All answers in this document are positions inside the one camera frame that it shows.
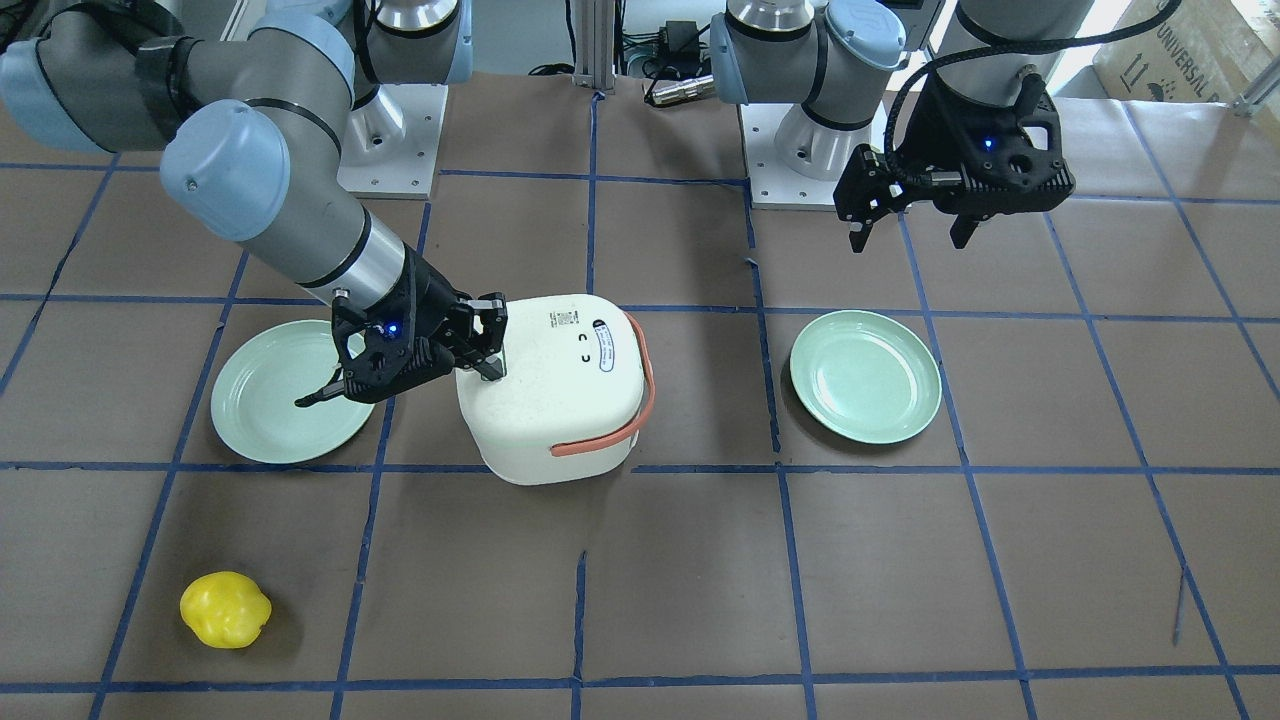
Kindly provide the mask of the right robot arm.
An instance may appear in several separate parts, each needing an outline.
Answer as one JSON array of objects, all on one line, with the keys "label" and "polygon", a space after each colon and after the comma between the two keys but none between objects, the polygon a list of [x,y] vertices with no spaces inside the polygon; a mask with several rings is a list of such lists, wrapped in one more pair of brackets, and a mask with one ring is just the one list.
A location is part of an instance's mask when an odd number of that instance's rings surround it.
[{"label": "right robot arm", "polygon": [[159,151],[172,199],[332,310],[338,368],[296,405],[378,404],[506,374],[503,293],[456,290],[338,181],[381,87],[471,72],[467,1],[271,1],[241,41],[156,1],[73,1],[4,51],[3,105],[52,149]]}]

